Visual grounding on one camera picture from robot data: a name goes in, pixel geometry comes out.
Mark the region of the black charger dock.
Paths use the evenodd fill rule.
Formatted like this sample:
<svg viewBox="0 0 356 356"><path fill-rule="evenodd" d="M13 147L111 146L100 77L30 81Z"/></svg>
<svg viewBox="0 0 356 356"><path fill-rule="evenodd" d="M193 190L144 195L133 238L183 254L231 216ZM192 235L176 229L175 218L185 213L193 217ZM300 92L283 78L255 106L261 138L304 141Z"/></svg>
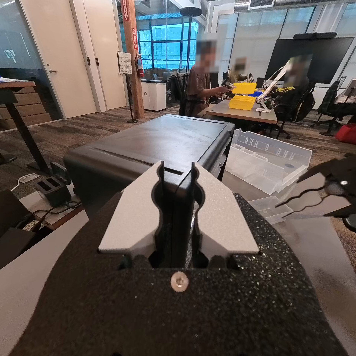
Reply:
<svg viewBox="0 0 356 356"><path fill-rule="evenodd" d="M55 177L47 177L42 181L36 182L34 188L51 207L65 205L72 198L67 185Z"/></svg>

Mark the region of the large clear plastic bin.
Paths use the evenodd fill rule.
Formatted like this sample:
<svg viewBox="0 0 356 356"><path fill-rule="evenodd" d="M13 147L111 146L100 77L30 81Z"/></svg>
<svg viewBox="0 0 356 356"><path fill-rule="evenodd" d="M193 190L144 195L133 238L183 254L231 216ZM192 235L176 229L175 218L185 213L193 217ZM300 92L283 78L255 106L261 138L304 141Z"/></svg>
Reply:
<svg viewBox="0 0 356 356"><path fill-rule="evenodd" d="M230 147L232 147L232 144L237 144L251 150L256 153L257 157L266 161L268 160L284 169L282 183L275 183L268 179L246 179L247 170L229 172L225 166L226 171L230 174L268 195L275 192L279 193L303 175L308 170L313 153L310 149L262 136L251 131L244 132L241 129L234 131Z"/></svg>

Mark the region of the black floor lamp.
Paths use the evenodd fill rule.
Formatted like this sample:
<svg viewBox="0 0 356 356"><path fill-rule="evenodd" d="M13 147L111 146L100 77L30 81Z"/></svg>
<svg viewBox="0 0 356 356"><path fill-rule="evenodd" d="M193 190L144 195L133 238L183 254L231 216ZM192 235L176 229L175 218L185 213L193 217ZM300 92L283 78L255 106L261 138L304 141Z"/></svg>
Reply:
<svg viewBox="0 0 356 356"><path fill-rule="evenodd" d="M198 17L202 14L202 10L198 7L188 6L180 9L180 14L183 17L189 17L188 22L188 39L187 39L187 61L186 61L186 81L188 80L189 65L190 65L190 41L191 41L191 30L192 30L192 19L193 17Z"/></svg>

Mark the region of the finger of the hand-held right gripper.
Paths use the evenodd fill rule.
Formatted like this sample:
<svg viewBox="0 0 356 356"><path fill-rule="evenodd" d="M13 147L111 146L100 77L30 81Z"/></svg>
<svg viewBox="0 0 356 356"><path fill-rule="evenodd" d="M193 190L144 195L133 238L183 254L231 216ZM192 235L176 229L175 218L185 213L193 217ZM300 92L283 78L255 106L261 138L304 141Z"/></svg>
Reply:
<svg viewBox="0 0 356 356"><path fill-rule="evenodd" d="M326 216L351 208L351 203L343 196L328 194L323 190L305 190L291 190L275 205L275 209L285 210L287 216Z"/></svg>
<svg viewBox="0 0 356 356"><path fill-rule="evenodd" d="M320 192L325 192L333 180L325 177L323 174L316 174L307 179L298 181L283 198L280 198L281 205L288 207L307 207L321 206L332 207L333 198L328 197L327 193L321 197Z"/></svg>

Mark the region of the wooden standing desk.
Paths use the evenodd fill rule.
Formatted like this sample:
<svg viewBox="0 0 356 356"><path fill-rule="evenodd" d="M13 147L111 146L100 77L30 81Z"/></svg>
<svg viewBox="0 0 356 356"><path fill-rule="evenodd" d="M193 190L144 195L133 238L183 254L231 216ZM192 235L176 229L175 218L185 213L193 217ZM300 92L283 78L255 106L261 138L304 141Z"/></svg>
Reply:
<svg viewBox="0 0 356 356"><path fill-rule="evenodd" d="M51 176L52 171L48 163L45 161L42 153L36 145L28 127L25 125L20 113L15 107L17 99L14 92L18 92L25 87L34 87L35 83L27 80L17 80L1 77L0 80L0 103L5 105L11 119L14 121L15 126L20 133L24 143L33 156L34 162L29 163L28 167L41 171L43 174Z"/></svg>

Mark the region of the black drawer cabinet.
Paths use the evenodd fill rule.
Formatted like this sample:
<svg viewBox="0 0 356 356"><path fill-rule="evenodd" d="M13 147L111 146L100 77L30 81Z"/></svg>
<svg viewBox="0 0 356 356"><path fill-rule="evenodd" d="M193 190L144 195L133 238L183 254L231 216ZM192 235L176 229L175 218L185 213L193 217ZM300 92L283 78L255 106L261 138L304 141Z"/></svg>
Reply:
<svg viewBox="0 0 356 356"><path fill-rule="evenodd" d="M225 146L230 122L164 115L75 148L64 164L89 219L158 161L164 161L162 267L184 267L193 218L192 162L211 171Z"/></svg>

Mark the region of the black video bar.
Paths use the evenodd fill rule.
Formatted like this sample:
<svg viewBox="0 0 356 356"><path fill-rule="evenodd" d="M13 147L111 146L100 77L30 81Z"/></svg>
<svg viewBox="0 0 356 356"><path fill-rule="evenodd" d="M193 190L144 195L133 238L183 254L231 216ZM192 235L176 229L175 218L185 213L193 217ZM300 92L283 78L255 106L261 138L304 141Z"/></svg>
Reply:
<svg viewBox="0 0 356 356"><path fill-rule="evenodd" d="M314 33L297 33L293 36L293 40L318 40L318 39L333 39L337 36L336 32L314 32Z"/></svg>

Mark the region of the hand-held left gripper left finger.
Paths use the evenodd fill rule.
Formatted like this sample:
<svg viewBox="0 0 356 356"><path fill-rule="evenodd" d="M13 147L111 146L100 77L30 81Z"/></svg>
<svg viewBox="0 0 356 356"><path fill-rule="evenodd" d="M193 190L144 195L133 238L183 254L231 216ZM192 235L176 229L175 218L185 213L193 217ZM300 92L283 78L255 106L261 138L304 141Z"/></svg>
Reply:
<svg viewBox="0 0 356 356"><path fill-rule="evenodd" d="M158 161L122 192L99 252L150 256L163 227L164 161Z"/></svg>

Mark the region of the set of clear cabinet drawers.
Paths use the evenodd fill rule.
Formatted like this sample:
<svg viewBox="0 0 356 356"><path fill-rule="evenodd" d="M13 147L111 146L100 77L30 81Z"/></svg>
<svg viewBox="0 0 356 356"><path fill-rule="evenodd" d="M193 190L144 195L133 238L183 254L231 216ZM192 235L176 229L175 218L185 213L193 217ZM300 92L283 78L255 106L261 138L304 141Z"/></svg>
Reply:
<svg viewBox="0 0 356 356"><path fill-rule="evenodd" d="M210 173L217 178L219 181L222 181L225 165L228 157L228 146L225 146L224 149L220 152L214 166L212 167Z"/></svg>

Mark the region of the large black wall screen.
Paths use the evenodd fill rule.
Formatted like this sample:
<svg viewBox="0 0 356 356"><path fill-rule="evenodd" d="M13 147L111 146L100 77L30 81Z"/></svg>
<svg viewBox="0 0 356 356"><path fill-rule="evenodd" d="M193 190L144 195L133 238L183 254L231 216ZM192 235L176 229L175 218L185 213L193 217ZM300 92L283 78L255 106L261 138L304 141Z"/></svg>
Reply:
<svg viewBox="0 0 356 356"><path fill-rule="evenodd" d="M313 40L278 39L269 61L265 79L283 67L290 58L312 55L307 73L309 82L330 84L353 40L353 37Z"/></svg>

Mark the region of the black office chair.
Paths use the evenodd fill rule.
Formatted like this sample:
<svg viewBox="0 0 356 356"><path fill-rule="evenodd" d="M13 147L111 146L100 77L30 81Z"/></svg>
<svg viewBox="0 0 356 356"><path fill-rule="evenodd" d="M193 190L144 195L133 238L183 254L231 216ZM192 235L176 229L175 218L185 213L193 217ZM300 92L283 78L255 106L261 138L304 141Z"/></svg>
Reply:
<svg viewBox="0 0 356 356"><path fill-rule="evenodd" d="M289 103L278 103L274 108L277 121L282 122L280 125L276 124L278 131L276 139L278 140L281 134L286 135L286 139L290 139L290 134L284 130L285 123L302 121L313 109L315 105L314 92L315 86L307 89L303 94L295 96L293 101Z"/></svg>
<svg viewBox="0 0 356 356"><path fill-rule="evenodd" d="M343 120L344 115L341 113L341 106L339 104L335 104L339 83L340 80L335 81L326 91L323 101L318 108L319 117L317 121L313 122L313 124L310 126L313 128L314 126L319 126L322 123L328 124L327 131L320 132L320 135L332 137L332 130L340 129L342 126L341 121ZM321 121L320 119L322 116L329 116L332 119Z"/></svg>
<svg viewBox="0 0 356 356"><path fill-rule="evenodd" d="M181 103L185 92L187 74L174 70L166 82L166 91L170 92L176 101Z"/></svg>

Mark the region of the wooden pillar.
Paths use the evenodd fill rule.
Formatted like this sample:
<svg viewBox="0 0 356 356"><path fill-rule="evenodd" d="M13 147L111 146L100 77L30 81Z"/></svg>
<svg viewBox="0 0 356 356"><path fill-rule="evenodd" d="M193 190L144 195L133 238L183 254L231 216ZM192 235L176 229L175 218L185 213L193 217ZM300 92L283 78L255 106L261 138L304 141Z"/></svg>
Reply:
<svg viewBox="0 0 356 356"><path fill-rule="evenodd" d="M135 59L139 54L137 40L137 26L134 0L121 0L121 14L125 35L126 51L131 55L132 74L130 75L130 88L133 104L133 113L136 120L145 117L142 98L141 77L137 73Z"/></svg>

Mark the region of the white recycling bin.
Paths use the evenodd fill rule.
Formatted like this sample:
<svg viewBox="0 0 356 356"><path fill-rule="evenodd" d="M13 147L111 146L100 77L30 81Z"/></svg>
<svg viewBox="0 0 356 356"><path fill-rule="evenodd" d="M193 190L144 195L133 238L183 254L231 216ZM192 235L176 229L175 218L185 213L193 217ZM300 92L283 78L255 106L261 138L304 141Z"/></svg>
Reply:
<svg viewBox="0 0 356 356"><path fill-rule="evenodd" d="M141 88L145 110L160 112L166 109L166 81L143 79Z"/></svg>

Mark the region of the white door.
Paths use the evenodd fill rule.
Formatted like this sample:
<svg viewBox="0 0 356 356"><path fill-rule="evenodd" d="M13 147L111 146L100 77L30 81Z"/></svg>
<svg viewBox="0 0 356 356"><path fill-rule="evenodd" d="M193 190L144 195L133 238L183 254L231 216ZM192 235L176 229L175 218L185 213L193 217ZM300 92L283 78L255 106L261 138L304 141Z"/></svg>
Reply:
<svg viewBox="0 0 356 356"><path fill-rule="evenodd" d="M75 27L97 112L127 105L126 82L119 73L122 49L116 1L71 0Z"/></svg>
<svg viewBox="0 0 356 356"><path fill-rule="evenodd" d="M64 118L95 113L70 2L22 0L20 5Z"/></svg>

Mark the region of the small clear plastic drawer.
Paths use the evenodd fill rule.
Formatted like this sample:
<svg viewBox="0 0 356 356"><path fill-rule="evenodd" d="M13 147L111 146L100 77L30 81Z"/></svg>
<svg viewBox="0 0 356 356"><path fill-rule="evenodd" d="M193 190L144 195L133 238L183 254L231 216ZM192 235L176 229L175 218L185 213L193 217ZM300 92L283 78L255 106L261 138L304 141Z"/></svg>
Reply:
<svg viewBox="0 0 356 356"><path fill-rule="evenodd" d="M246 179L264 179L271 180L275 183L282 183L284 169L268 160L261 159L257 156L248 155L245 158L246 170L248 171Z"/></svg>
<svg viewBox="0 0 356 356"><path fill-rule="evenodd" d="M249 170L250 164L256 153L240 145L232 144L227 158L226 167L229 172L238 170Z"/></svg>
<svg viewBox="0 0 356 356"><path fill-rule="evenodd" d="M285 221L285 216L293 212L287 205L276 207L280 200L276 196L256 199L248 202L271 225Z"/></svg>

